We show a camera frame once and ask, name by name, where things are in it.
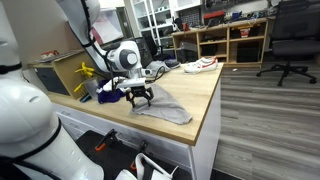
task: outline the storage box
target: storage box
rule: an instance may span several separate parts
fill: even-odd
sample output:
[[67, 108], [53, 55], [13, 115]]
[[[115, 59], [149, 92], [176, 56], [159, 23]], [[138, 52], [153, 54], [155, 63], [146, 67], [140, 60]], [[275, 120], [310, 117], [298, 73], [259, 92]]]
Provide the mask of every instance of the storage box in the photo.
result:
[[34, 71], [48, 91], [67, 96], [70, 95], [53, 67], [34, 68]]
[[216, 55], [218, 46], [217, 44], [201, 46], [201, 56], [214, 56]]
[[258, 62], [261, 58], [259, 42], [243, 42], [238, 44], [237, 62]]
[[194, 52], [198, 51], [197, 44], [184, 41], [180, 42], [180, 48]]
[[205, 14], [203, 15], [204, 25], [208, 25], [211, 19], [215, 19], [216, 21], [219, 21], [221, 24], [224, 22], [224, 16], [225, 16], [224, 11], [217, 11], [217, 12]]
[[[242, 28], [232, 28], [230, 31], [231, 39], [241, 38], [241, 29]], [[258, 36], [259, 35], [260, 26], [251, 27], [247, 37]]]
[[198, 52], [189, 51], [185, 49], [176, 50], [177, 61], [181, 63], [194, 62], [198, 59]]

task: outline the white robot body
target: white robot body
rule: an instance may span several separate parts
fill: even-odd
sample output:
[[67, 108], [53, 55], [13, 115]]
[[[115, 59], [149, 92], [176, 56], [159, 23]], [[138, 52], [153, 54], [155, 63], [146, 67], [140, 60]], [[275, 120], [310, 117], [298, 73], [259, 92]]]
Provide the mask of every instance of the white robot body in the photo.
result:
[[[21, 68], [3, 73], [5, 68], [19, 65], [20, 60], [1, 1], [0, 22], [0, 156], [16, 158], [51, 139], [59, 129], [59, 120], [49, 98], [37, 87], [24, 82]], [[83, 154], [63, 127], [52, 143], [23, 161], [60, 179], [101, 180], [104, 177], [102, 168]], [[33, 170], [17, 167], [36, 179]]]

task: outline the black box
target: black box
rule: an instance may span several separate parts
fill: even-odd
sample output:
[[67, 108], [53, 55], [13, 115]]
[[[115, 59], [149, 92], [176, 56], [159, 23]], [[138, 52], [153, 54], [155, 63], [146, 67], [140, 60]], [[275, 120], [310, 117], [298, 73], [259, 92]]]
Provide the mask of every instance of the black box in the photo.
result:
[[217, 44], [201, 46], [201, 56], [214, 56], [216, 55], [218, 46]]
[[198, 59], [198, 52], [189, 51], [185, 49], [176, 50], [177, 61], [181, 63], [194, 62]]
[[243, 42], [238, 44], [237, 62], [258, 62], [261, 58], [259, 42]]
[[48, 91], [70, 95], [53, 68], [34, 68], [34, 70]]

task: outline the drawer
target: drawer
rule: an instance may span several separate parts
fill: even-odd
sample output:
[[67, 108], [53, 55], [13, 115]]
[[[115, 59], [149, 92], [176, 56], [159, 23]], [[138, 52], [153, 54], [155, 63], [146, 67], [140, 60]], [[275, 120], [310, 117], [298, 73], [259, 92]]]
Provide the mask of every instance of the drawer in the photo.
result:
[[72, 108], [54, 104], [54, 109], [58, 114], [81, 121], [83, 124], [93, 127], [95, 132], [106, 134], [111, 129], [115, 129], [117, 138], [133, 148], [138, 148], [142, 140], [149, 143], [148, 153], [161, 158], [173, 165], [178, 165], [183, 169], [190, 171], [189, 146], [177, 141], [160, 137], [148, 132], [144, 132], [132, 127], [128, 127], [110, 120], [93, 116]]

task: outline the yellow object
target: yellow object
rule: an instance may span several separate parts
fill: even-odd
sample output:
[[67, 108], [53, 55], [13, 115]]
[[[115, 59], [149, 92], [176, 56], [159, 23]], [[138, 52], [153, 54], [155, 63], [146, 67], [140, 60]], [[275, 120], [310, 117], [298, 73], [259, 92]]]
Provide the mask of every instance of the yellow object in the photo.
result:
[[77, 87], [74, 89], [74, 92], [79, 91], [82, 86], [83, 86], [83, 83], [79, 84], [79, 86], [77, 86]]
[[78, 69], [75, 72], [81, 72], [82, 75], [91, 78], [93, 76], [94, 69], [87, 67], [86, 63], [82, 62], [81, 69]]

